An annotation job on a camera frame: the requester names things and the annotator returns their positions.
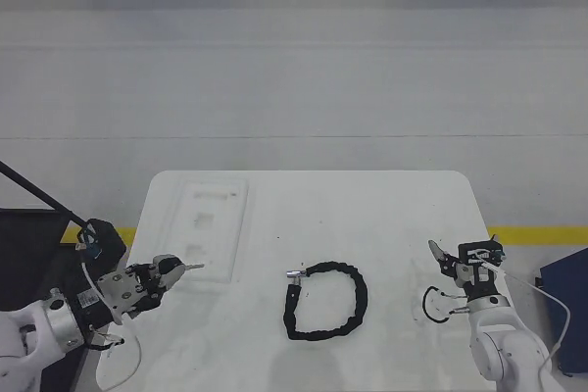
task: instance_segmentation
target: wire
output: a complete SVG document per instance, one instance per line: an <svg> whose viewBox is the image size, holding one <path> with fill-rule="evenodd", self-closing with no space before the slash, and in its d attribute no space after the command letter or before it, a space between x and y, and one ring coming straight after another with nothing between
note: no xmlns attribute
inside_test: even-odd
<svg viewBox="0 0 588 392"><path fill-rule="evenodd" d="M547 293L546 291L539 289L538 287L536 287L534 285L527 283L526 281L524 281L514 275L511 275L511 274L505 272L504 270L502 270L496 266L489 264L488 262L484 261L484 264L482 266L486 269L493 271L493 272L500 273L503 276L509 276L512 279L524 284L525 286L528 286L528 287L538 291L539 293L543 294L544 296L546 296L546 297L552 299L553 301L557 302L558 304L560 304L560 306L562 306L564 308L564 310L566 311L566 321L564 322L564 328L562 329L562 333L560 334L560 338L553 345L551 352L549 353L549 356L547 357L545 362L543 362L542 365L538 368L538 373L542 372L542 370L545 368L545 365L553 358L553 356L556 354L556 352L558 352L558 350L562 346L562 342L564 340L564 337L566 336L566 332L568 331L568 325L570 324L570 309L568 308L567 305L564 304L564 302L560 301L558 298L554 297L553 295Z"/></svg>
<svg viewBox="0 0 588 392"><path fill-rule="evenodd" d="M94 284L94 281L91 280L91 276L89 276L89 271L87 270L87 267L85 266L85 262L81 262L80 267L82 268L82 273L85 275L85 279L87 279L87 282L91 286L91 289L94 290L94 293L96 293L98 298L100 298L100 301L102 301L102 303L105 304L107 309L109 309L109 312L111 312L111 315L114 317L114 322L117 325L122 325L122 316L118 312L116 312L116 310L109 304L109 302L107 302L105 297L102 295L102 293L100 293L100 291L98 290L98 288Z"/></svg>
<svg viewBox="0 0 588 392"><path fill-rule="evenodd" d="M124 326L126 327L126 329L128 329L130 331L130 334L133 336L133 339L135 340L135 345L137 345L137 364L135 365L135 368L133 369L133 371L127 377L116 382L115 384L113 384L109 388L103 389L102 392L109 392L112 389L116 389L120 385L129 381L130 378L133 377L137 373L137 370L139 369L139 366L141 365L141 358L142 358L141 343L139 342L139 339L137 338L137 333L135 333L135 324L133 323L132 319L130 319L130 318L126 318L124 321L125 321Z"/></svg>
<svg viewBox="0 0 588 392"><path fill-rule="evenodd" d="M100 298L100 301L102 301L102 303L105 304L107 309L109 309L109 312L111 312L111 314L113 315L114 321L116 322L116 324L124 326L130 332L133 339L135 340L135 345L137 346L137 365L135 365L135 368L127 377L125 377L124 379L122 379L119 382L116 382L115 384L113 384L109 388L102 390L102 392L109 392L113 389L116 389L117 387L124 384L125 382L129 381L130 378L133 377L137 373L137 370L139 369L139 366L141 365L141 357L142 357L141 343L139 342L139 338L137 338L135 324L133 323L132 319L130 319L130 317L127 317L123 323L122 316L118 312L116 312L115 309L113 309L113 307L109 304L109 302L107 302L105 297L100 293L100 291L98 290L98 288L94 284L94 281L91 279L91 276L89 276L89 271L87 270L87 266L85 265L85 262L80 263L80 266L82 267L82 272L85 275L85 279L87 279L87 282L91 286L91 289L94 290L94 293L96 293L98 298Z"/></svg>
<svg viewBox="0 0 588 392"><path fill-rule="evenodd" d="M422 311L424 312L424 315L427 316L428 319L430 319L431 321L435 322L436 324L443 324L445 322L447 322L449 320L449 318L441 318L441 319L437 319L437 318L433 318L432 316L429 315L429 313L427 312L427 307L426 307L426 302L427 302L427 295L429 294L430 291L437 291L440 292L440 289L435 287L435 286L429 286L429 288L427 288L424 291L424 295L422 296Z"/></svg>

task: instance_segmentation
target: metal bracket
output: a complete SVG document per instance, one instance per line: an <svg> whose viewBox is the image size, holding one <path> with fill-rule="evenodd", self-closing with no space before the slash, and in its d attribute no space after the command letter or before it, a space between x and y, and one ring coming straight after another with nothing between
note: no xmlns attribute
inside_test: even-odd
<svg viewBox="0 0 588 392"><path fill-rule="evenodd" d="M296 284L297 286L301 285L301 277L306 277L307 272L305 270L289 270L286 273L287 277L292 279L292 284Z"/></svg>

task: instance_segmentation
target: black cable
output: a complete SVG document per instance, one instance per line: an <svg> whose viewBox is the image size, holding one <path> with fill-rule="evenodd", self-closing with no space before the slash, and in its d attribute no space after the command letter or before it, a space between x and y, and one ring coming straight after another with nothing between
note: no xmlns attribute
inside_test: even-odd
<svg viewBox="0 0 588 392"><path fill-rule="evenodd" d="M109 350L110 348L112 348L114 346L120 346L122 344L124 344L124 339L121 339L120 342L105 344L104 346L101 346L98 344L85 343L85 347L87 347L89 350L105 351L105 350Z"/></svg>
<svg viewBox="0 0 588 392"><path fill-rule="evenodd" d="M364 277L359 271L346 263L324 262L316 264L306 269L306 275L310 276L317 272L329 272L337 270L353 278L355 282L355 313L348 318L346 323L338 328L331 330L317 330L312 332L299 332L296 330L296 306L298 305L301 286L290 284L287 286L287 297L285 297L285 313L283 314L283 323L287 330L287 337L291 340L308 340L319 341L330 339L334 336L346 336L355 328L364 322L364 314L368 307L368 287L364 282Z"/></svg>
<svg viewBox="0 0 588 392"><path fill-rule="evenodd" d="M443 324L445 322L447 322L449 320L449 318L442 318L442 319L436 319L433 318L432 316L429 315L429 313L427 312L427 308L425 306L426 304L426 300L427 300L427 295L429 295L430 291L440 291L439 288L434 287L434 286L429 286L429 288L426 289L426 291L424 292L424 295L422 296L422 311L424 312L424 315L427 316L428 319L430 319L431 321L437 323L437 324Z"/></svg>

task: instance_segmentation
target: black pole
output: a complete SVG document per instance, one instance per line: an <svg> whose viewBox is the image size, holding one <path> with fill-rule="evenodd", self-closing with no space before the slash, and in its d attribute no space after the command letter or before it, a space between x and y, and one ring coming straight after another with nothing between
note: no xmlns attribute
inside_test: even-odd
<svg viewBox="0 0 588 392"><path fill-rule="evenodd" d="M18 172L9 168L2 161L0 161L0 172L15 182L17 185L35 195L39 200L46 203L48 206L70 217L70 220L78 224L80 227L85 228L87 226L87 222L85 220L72 211L68 210L66 206L53 199L49 194L39 189L35 184L28 181L26 178L22 177Z"/></svg>

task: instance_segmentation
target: white cable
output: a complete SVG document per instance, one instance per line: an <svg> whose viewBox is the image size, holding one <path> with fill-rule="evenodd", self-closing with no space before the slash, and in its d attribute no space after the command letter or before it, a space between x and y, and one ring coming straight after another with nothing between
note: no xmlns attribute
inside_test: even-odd
<svg viewBox="0 0 588 392"><path fill-rule="evenodd" d="M531 287L532 289L538 291L539 293L542 293L544 296L551 298L553 301L557 302L558 304L560 304L560 306L562 306L564 308L564 310L566 311L566 321L564 322L564 328L562 329L562 333L560 334L560 339L558 339L558 341L556 342L556 344L553 345L553 348L551 349L551 352L549 353L549 356L547 357L547 359L545 360L545 362L542 363L542 365L538 368L538 373L542 372L542 370L544 369L545 365L553 358L553 356L556 354L556 352L560 349L560 347L562 346L562 342L564 340L564 337L566 336L566 331L568 330L568 325L570 324L570 309L568 308L567 305L564 304L564 302L560 301L558 298L554 297L553 295L547 293L546 291L543 291L541 289L539 289L538 287L531 285L529 283L527 283L526 281L517 278L514 275L511 275L507 272L505 272L504 270L493 266L491 264L489 264L488 262L484 261L484 263L481 265L482 267L491 270L493 272L496 273L500 273L502 276L509 276L512 279L519 281L520 283L524 284L525 286Z"/></svg>
<svg viewBox="0 0 588 392"><path fill-rule="evenodd" d="M111 312L116 323L118 325L124 326L125 329L127 329L130 332L130 334L133 336L133 339L135 340L135 344L137 345L137 365L135 365L135 368L127 377L125 377L124 379L122 379L119 382L116 382L115 384L113 384L109 388L102 390L102 392L109 392L112 389L116 389L120 385L127 382L131 377L133 377L137 373L137 370L139 369L139 366L141 365L141 357L142 357L141 343L139 342L139 339L137 338L137 331L136 331L135 324L133 323L132 319L130 317L126 317L126 319L124 320L124 323L123 323L122 316L120 314L118 314L118 312L116 312L115 309L113 309L113 307L109 304L109 302L107 302L107 300L102 295L102 293L98 290L98 288L96 288L94 281L91 279L91 276L89 276L89 271L87 270L85 263L81 263L80 266L82 267L82 272L85 275L85 279L87 279L87 282L91 286L91 289L94 290L94 293L96 293L98 298L100 298L100 301L102 301L102 303L105 304L107 309L109 309L109 312Z"/></svg>
<svg viewBox="0 0 588 392"><path fill-rule="evenodd" d="M91 286L91 289L94 290L94 293L96 293L98 298L100 298L100 301L102 301L102 303L105 304L107 309L109 309L109 312L111 312L111 315L114 317L114 321L116 322L116 324L122 325L122 316L118 312L116 312L115 309L113 309L113 307L109 304L109 302L107 302L107 300L102 295L102 293L100 293L98 288L96 288L94 281L91 280L91 276L89 276L89 271L87 270L87 267L85 266L85 262L80 263L80 266L82 267L82 273L85 275L85 279L87 279L87 282Z"/></svg>
<svg viewBox="0 0 588 392"><path fill-rule="evenodd" d="M133 336L133 339L135 340L135 344L137 345L137 365L135 365L135 368L133 369L133 371L124 379L116 382L115 384L113 384L112 386L110 386L109 388L103 389L102 392L109 392L112 389L116 389L118 388L120 385L124 384L125 382L129 381L131 377L133 377L136 373L137 370L139 369L139 366L141 365L141 343L139 343L139 339L137 338L137 333L135 330L135 324L133 323L133 320L130 319L130 317L126 317L124 319L124 325L125 329L130 331L130 334Z"/></svg>

